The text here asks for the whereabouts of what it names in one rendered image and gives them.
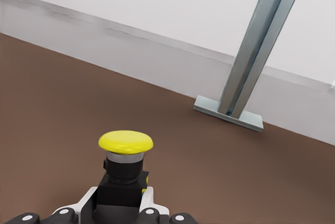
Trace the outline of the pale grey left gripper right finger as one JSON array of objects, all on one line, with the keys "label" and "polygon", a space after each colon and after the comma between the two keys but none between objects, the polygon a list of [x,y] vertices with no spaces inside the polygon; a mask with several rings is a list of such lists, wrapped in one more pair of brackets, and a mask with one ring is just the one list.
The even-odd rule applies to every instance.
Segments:
[{"label": "pale grey left gripper right finger", "polygon": [[148,186],[142,194],[142,200],[139,208],[139,212],[142,212],[146,208],[155,208],[161,215],[169,215],[170,211],[167,207],[161,206],[154,203],[154,189]]}]

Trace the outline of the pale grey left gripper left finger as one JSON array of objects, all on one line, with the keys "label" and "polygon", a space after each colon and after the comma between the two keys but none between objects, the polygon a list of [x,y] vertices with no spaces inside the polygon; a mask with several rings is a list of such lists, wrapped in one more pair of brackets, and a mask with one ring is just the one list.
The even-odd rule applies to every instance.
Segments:
[{"label": "pale grey left gripper left finger", "polygon": [[93,211],[96,209],[97,186],[91,187],[79,202],[56,209],[53,213],[63,208],[72,208],[77,215],[78,224],[94,224]]}]

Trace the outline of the yellow mushroom push button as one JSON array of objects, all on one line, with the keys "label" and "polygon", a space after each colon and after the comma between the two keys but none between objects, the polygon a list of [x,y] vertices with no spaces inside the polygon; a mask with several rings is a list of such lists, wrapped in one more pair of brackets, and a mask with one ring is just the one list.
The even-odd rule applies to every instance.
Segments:
[{"label": "yellow mushroom push button", "polygon": [[102,135],[99,147],[106,151],[105,174],[97,188],[97,207],[139,208],[148,187],[143,170],[144,153],[153,148],[145,133],[116,130]]}]

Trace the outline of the silver frame post with foot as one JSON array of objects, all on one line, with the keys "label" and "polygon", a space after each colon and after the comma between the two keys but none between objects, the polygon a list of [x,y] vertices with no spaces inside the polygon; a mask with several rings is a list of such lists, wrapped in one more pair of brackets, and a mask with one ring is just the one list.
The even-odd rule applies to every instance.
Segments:
[{"label": "silver frame post with foot", "polygon": [[258,0],[219,100],[197,96],[193,108],[261,132],[263,119],[245,110],[295,0]]}]

